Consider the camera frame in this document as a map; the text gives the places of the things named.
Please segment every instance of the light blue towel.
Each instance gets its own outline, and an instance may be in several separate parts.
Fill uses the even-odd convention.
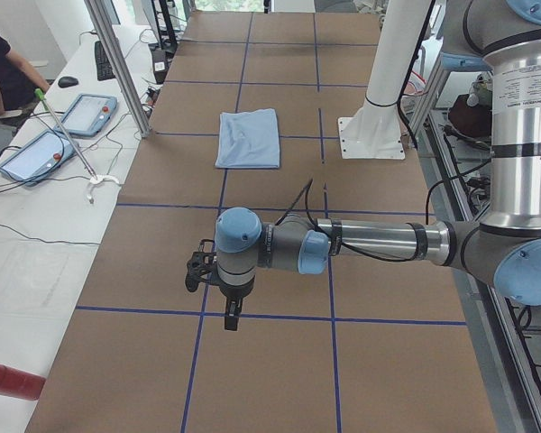
[[[277,169],[279,127],[274,109],[220,115],[219,169]]]

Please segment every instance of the keyboard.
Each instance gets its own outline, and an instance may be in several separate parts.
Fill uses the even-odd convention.
[[[105,79],[111,79],[115,77],[112,71],[112,65],[108,61],[105,49],[102,46],[101,41],[94,42],[94,61],[96,63],[96,77],[98,81],[104,81]]]

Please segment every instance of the red cylinder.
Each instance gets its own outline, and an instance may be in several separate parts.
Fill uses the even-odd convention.
[[[0,395],[38,400],[46,379],[0,364]]]

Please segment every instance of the tablet device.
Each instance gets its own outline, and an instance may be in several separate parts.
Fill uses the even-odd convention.
[[[74,154],[70,142],[62,134],[45,131],[0,163],[6,177],[36,185]]]
[[[81,93],[60,120],[72,135],[93,137],[110,120],[117,105],[115,97]]]

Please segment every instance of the computer mouse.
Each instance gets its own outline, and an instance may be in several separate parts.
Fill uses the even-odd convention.
[[[58,87],[59,88],[70,88],[72,86],[76,86],[78,84],[78,80],[74,77],[60,77],[58,80]]]

